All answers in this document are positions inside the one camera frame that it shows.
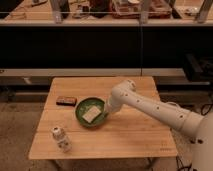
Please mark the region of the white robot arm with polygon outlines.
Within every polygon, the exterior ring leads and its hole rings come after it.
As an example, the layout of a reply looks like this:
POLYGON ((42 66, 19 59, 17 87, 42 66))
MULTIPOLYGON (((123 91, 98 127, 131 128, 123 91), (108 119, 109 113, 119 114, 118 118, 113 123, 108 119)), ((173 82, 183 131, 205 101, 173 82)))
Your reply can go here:
POLYGON ((131 106, 195 142, 191 171, 213 171, 213 112, 202 116, 193 111, 142 96, 133 80, 115 85, 105 102, 106 113, 118 112, 123 105, 131 106))

